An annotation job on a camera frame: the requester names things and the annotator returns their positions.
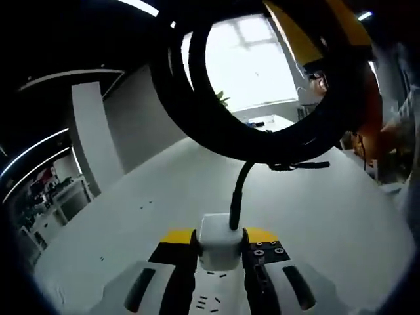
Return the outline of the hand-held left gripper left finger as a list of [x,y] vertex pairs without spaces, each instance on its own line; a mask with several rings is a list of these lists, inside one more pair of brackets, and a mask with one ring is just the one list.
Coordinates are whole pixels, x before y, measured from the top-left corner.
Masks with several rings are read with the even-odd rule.
[[171,230],[148,260],[104,288],[105,314],[189,314],[198,264],[196,230]]

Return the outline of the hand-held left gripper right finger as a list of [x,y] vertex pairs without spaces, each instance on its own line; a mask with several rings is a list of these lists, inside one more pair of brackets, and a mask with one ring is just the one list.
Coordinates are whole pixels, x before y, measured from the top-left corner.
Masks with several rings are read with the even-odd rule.
[[274,234],[244,228],[244,287],[252,314],[347,314],[334,283],[292,258]]

